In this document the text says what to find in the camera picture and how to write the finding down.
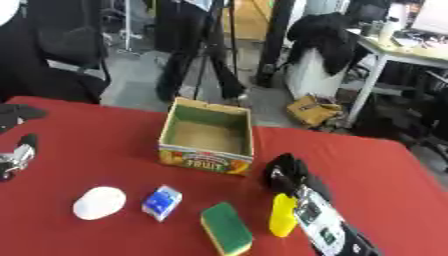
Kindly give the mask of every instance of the red tablecloth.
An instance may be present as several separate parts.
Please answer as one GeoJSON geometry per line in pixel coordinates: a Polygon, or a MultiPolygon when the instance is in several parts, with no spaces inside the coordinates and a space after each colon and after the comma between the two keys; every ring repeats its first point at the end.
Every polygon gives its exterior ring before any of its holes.
{"type": "Polygon", "coordinates": [[[314,255],[300,229],[281,239],[267,228],[272,195],[258,179],[266,162],[288,151],[322,177],[337,209],[385,255],[448,255],[448,198],[397,143],[255,127],[256,161],[242,178],[159,164],[163,113],[27,97],[11,103],[49,115],[0,136],[2,152],[25,133],[40,139],[30,167],[0,184],[1,255],[216,255],[199,216],[221,201],[234,205],[252,231],[250,255],[314,255]],[[140,204],[162,184],[184,200],[160,224],[140,204]],[[74,200],[100,185],[124,190],[125,208],[97,221],[77,219],[74,200]]]}

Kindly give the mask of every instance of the jacket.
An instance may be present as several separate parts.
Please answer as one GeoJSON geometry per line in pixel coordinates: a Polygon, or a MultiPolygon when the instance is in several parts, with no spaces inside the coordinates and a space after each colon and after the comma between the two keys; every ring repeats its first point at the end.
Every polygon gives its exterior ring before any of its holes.
{"type": "Polygon", "coordinates": [[[346,31],[346,18],[340,13],[308,15],[296,21],[288,31],[294,42],[287,63],[297,63],[306,50],[316,48],[324,58],[324,68],[331,76],[352,60],[356,37],[346,31]]]}

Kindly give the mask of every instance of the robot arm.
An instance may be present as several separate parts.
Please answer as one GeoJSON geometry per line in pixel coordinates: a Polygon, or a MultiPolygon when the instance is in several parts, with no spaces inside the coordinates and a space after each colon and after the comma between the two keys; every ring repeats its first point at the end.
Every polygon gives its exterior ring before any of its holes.
{"type": "Polygon", "coordinates": [[[17,171],[28,167],[37,153],[37,136],[23,136],[13,153],[0,154],[0,181],[11,180],[17,171]]]}
{"type": "Polygon", "coordinates": [[[294,216],[317,255],[379,256],[379,250],[350,226],[331,205],[328,188],[291,154],[277,157],[265,169],[265,182],[276,192],[296,197],[294,216]]]}

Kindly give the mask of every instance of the box label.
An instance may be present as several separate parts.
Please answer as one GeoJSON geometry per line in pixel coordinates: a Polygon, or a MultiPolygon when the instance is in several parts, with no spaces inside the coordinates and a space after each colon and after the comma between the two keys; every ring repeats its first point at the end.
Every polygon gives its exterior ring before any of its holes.
{"type": "Polygon", "coordinates": [[[170,150],[160,150],[160,161],[164,164],[228,174],[244,174],[250,167],[250,163],[247,161],[218,157],[212,153],[170,150]]]}

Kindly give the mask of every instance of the yellow cup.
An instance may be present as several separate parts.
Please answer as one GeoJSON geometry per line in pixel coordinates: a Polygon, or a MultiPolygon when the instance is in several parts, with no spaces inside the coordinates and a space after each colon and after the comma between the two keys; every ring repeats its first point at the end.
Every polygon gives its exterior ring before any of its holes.
{"type": "Polygon", "coordinates": [[[297,199],[285,194],[278,194],[274,198],[269,229],[278,237],[286,237],[294,230],[297,220],[294,218],[293,209],[297,206],[297,199]]]}

